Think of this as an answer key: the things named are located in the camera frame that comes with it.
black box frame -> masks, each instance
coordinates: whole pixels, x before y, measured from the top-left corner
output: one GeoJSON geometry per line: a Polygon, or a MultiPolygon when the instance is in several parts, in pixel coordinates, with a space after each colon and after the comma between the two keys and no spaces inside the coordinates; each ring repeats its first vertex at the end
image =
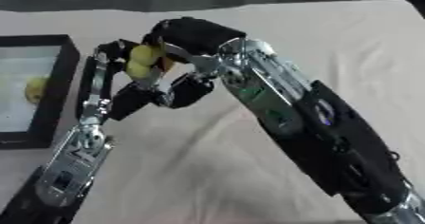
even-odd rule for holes
{"type": "Polygon", "coordinates": [[[80,52],[68,35],[0,36],[0,47],[45,46],[59,46],[60,52],[46,83],[44,96],[37,106],[28,131],[0,132],[0,150],[48,148],[51,145],[80,61],[80,52]]]}

yellow ball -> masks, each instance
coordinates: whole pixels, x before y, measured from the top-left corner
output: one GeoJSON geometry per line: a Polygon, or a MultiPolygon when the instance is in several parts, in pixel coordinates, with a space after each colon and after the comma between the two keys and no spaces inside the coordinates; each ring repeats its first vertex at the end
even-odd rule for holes
{"type": "Polygon", "coordinates": [[[133,79],[142,79],[149,75],[151,68],[148,66],[140,65],[134,61],[130,61],[127,65],[125,72],[133,79]]]}
{"type": "Polygon", "coordinates": [[[30,103],[38,104],[43,98],[47,80],[46,77],[36,77],[27,82],[25,97],[30,103]]]}
{"type": "Polygon", "coordinates": [[[139,65],[153,65],[162,55],[161,51],[155,47],[137,46],[130,52],[130,61],[139,65]]]}

robotic arm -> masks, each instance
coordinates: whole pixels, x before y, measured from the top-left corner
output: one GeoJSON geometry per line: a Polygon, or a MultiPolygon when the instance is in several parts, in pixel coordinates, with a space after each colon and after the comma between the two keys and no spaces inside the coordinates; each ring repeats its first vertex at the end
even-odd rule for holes
{"type": "Polygon", "coordinates": [[[330,196],[371,224],[425,223],[422,198],[367,122],[320,81],[311,82],[271,46],[246,33],[184,17],[162,21],[143,39],[162,55],[149,75],[111,97],[115,73],[126,70],[138,44],[119,40],[98,47],[87,61],[80,87],[80,119],[0,215],[0,224],[69,223],[97,170],[112,149],[102,132],[106,119],[122,120],[147,103],[189,106],[224,86],[258,119],[279,147],[330,196]],[[160,86],[165,58],[192,64],[170,86],[160,86]]]}

white table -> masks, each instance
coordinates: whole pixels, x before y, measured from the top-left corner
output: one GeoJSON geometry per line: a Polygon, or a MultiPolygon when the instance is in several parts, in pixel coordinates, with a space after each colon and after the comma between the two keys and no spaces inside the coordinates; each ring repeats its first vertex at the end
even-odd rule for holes
{"type": "MultiPolygon", "coordinates": [[[[158,21],[182,15],[268,41],[282,58],[330,85],[401,154],[405,174],[425,193],[425,23],[403,1],[165,13],[1,11],[0,35],[68,33],[81,53],[88,54],[118,38],[138,41],[158,21]]],[[[73,122],[74,81],[59,133],[73,122]]],[[[115,88],[125,83],[118,78],[115,88]]],[[[222,86],[191,108],[148,106],[105,129],[118,144],[74,223],[358,219],[340,198],[329,198],[302,174],[222,86]]],[[[47,155],[47,150],[0,151],[1,207],[47,155]]]]}

white tablecloth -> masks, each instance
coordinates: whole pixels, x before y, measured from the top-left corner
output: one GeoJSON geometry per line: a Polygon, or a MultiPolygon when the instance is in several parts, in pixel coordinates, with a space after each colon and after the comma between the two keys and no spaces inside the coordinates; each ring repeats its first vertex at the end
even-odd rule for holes
{"type": "MultiPolygon", "coordinates": [[[[118,38],[139,41],[158,21],[183,15],[268,41],[282,58],[331,86],[401,154],[404,173],[425,193],[425,23],[403,1],[163,13],[0,11],[0,35],[67,33],[86,55],[118,38]]],[[[58,134],[73,121],[74,81],[58,134]]],[[[119,77],[115,88],[125,83],[119,77]]],[[[302,174],[221,85],[190,108],[148,106],[125,121],[109,122],[105,130],[117,147],[74,223],[358,219],[340,198],[328,197],[302,174]]],[[[47,150],[0,151],[0,207],[47,156],[47,150]]]]}

